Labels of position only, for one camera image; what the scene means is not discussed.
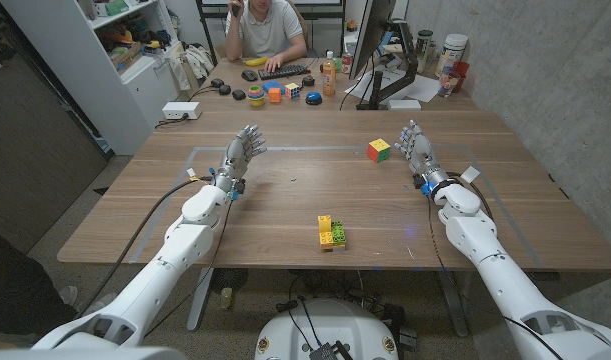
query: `orange bottle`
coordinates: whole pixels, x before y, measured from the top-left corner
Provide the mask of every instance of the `orange bottle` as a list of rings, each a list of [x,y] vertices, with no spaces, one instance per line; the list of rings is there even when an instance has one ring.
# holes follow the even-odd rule
[[[334,53],[327,52],[327,59],[323,63],[323,95],[334,95],[336,93],[336,62]]]

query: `white t-shirt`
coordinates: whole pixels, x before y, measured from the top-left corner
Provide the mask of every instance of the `white t-shirt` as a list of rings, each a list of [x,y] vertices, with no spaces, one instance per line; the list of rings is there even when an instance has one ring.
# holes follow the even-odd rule
[[[250,57],[272,57],[282,53],[291,46],[289,39],[303,33],[298,16],[285,0],[272,0],[263,22],[256,21],[249,11],[248,1],[245,1],[244,7],[239,29],[243,46]],[[229,32],[231,16],[231,12],[227,14],[226,35]]]

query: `banana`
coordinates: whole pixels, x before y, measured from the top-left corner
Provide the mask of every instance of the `banana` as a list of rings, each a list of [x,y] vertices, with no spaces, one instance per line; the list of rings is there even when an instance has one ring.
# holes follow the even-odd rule
[[[247,66],[258,66],[263,65],[267,62],[269,58],[267,56],[260,57],[258,59],[245,60],[245,65]]]

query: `wooden table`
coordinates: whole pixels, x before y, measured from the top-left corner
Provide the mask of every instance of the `wooden table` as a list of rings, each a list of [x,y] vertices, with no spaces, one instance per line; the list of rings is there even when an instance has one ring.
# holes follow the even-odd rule
[[[366,156],[369,141],[383,138],[393,145],[410,118],[433,141],[446,170],[462,172],[473,164],[482,171],[477,183],[490,203],[499,239],[522,268],[611,271],[611,246],[503,121],[480,111],[206,110],[197,121],[154,132],[58,259],[114,262],[156,200],[187,179],[186,164],[206,174],[209,167],[218,166],[233,135],[256,123],[270,149],[250,163],[247,189],[232,205],[214,266],[438,269],[428,202],[413,188],[403,155],[393,150],[390,159],[379,164]],[[143,263],[152,258],[165,230],[199,184],[181,189],[169,206],[163,206],[125,261]],[[437,210],[432,206],[431,216],[445,266],[472,269],[447,241]],[[327,214],[343,221],[345,252],[319,250],[316,217]],[[199,263],[208,264],[211,256]]]
[[[287,98],[283,98],[283,100],[279,104],[270,104],[267,96],[265,97],[265,105],[261,107],[252,107],[250,106],[249,99],[244,99],[240,101],[235,101],[231,95],[222,96],[219,95],[218,92],[206,92],[199,95],[196,95],[192,98],[192,101],[198,101],[201,103],[201,107],[203,110],[207,111],[285,111],[285,110],[338,110],[341,105],[341,101],[343,97],[345,97],[345,90],[350,86],[356,84],[355,81],[349,80],[348,74],[338,74],[336,79],[336,94],[334,96],[323,96],[323,103],[317,106],[307,105],[305,101],[302,100],[308,92],[316,91],[323,94],[323,74],[320,72],[320,65],[323,63],[325,59],[300,59],[291,62],[292,64],[311,64],[309,67],[312,70],[311,75],[316,80],[314,86],[305,87],[302,90],[301,100],[292,101]],[[250,86],[253,85],[262,85],[267,81],[261,81],[260,79],[249,82],[242,78],[241,73],[243,70],[254,70],[262,69],[263,66],[249,67],[245,65],[245,63],[241,60],[237,60],[234,62],[230,62],[227,59],[221,59],[218,63],[216,69],[209,76],[204,86],[209,84],[210,81],[214,78],[219,78],[225,82],[225,84],[229,85],[232,88],[232,91],[236,89],[241,89],[247,93]],[[430,77],[435,79],[436,77],[433,75],[434,69],[432,66],[428,66],[427,69],[421,74],[426,77]],[[290,78],[280,78],[274,79],[274,81],[278,82],[281,85],[287,85],[289,83],[296,83],[299,86],[302,83],[302,79],[305,75],[293,76]],[[343,103],[343,110],[356,110],[356,104],[360,101],[359,98],[349,95],[347,99],[345,99],[345,103]],[[421,102],[421,107],[423,110],[471,110],[476,111],[478,107],[474,104],[472,99],[467,96],[464,91],[461,91],[457,94],[452,94],[452,96],[448,98],[442,98],[440,96],[435,96],[432,101],[425,103]]]

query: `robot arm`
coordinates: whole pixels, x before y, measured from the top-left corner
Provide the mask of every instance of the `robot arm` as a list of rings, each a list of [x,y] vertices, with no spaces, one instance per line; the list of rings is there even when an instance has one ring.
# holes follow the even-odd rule
[[[117,349],[138,345],[180,276],[206,254],[223,207],[242,184],[252,157],[265,152],[258,126],[247,126],[230,142],[211,184],[185,202],[182,214],[167,229],[165,244],[154,258],[105,308],[61,325],[34,347]]]
[[[494,222],[480,210],[480,199],[440,167],[420,126],[410,121],[398,148],[409,161],[415,184],[437,205],[447,238],[474,264],[507,321],[524,359],[555,359],[547,343],[564,359],[598,359],[611,352],[611,330],[578,317],[548,301],[497,239]]]

